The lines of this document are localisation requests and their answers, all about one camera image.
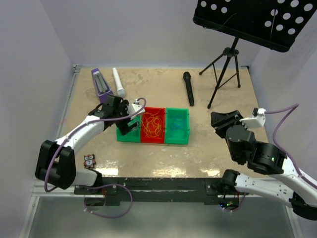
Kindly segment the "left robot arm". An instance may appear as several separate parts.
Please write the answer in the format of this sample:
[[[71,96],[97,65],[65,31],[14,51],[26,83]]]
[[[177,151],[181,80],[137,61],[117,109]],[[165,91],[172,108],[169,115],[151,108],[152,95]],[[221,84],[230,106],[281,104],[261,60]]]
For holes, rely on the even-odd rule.
[[[145,98],[134,103],[115,95],[107,95],[104,103],[98,104],[85,119],[65,136],[54,141],[45,140],[39,150],[35,178],[44,182],[45,192],[54,188],[67,189],[84,186],[91,194],[98,194],[103,188],[101,174],[94,169],[76,167],[76,154],[95,136],[113,124],[121,134],[126,135],[138,124],[132,119],[145,112]]]

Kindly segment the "green bin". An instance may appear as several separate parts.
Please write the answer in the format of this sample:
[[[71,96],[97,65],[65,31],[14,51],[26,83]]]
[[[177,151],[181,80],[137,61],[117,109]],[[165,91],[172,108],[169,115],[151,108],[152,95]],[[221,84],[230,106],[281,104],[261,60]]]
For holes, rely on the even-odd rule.
[[[189,137],[189,110],[182,108],[166,108],[165,144],[187,145]]]
[[[132,126],[134,123],[137,125],[126,135],[122,135],[120,130],[116,129],[116,138],[119,142],[133,142],[133,143],[140,143],[141,142],[141,121],[142,117],[137,116],[134,117],[129,123],[128,126]]]

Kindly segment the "red bin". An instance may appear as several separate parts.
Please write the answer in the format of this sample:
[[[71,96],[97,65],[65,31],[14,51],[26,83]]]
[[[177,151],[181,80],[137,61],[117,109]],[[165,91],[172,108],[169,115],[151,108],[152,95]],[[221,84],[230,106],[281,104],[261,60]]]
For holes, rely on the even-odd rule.
[[[141,123],[141,143],[164,144],[165,108],[145,107]]]

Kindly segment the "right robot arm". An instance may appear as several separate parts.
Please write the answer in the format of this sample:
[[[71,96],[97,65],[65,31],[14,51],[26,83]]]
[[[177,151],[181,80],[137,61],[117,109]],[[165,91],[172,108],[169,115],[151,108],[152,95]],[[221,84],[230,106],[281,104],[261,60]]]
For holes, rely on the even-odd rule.
[[[274,178],[277,183],[255,179],[234,170],[226,170],[220,181],[223,193],[251,193],[278,200],[307,220],[317,219],[317,182],[295,167],[282,149],[274,144],[257,141],[254,128],[265,124],[263,108],[255,108],[251,117],[239,111],[211,112],[211,126],[225,140],[231,159],[261,175]]]

